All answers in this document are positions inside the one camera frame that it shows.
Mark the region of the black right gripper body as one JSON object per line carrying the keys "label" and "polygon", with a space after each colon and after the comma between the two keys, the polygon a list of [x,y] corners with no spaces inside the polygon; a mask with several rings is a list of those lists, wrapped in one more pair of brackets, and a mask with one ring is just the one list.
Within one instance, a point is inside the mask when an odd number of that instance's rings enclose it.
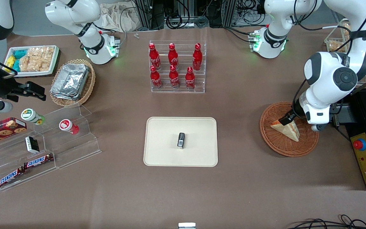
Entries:
{"label": "black right gripper body", "polygon": [[0,98],[4,100],[18,100],[18,92],[20,83],[16,82],[15,78],[10,77],[4,79],[4,76],[9,74],[6,71],[0,71]]}

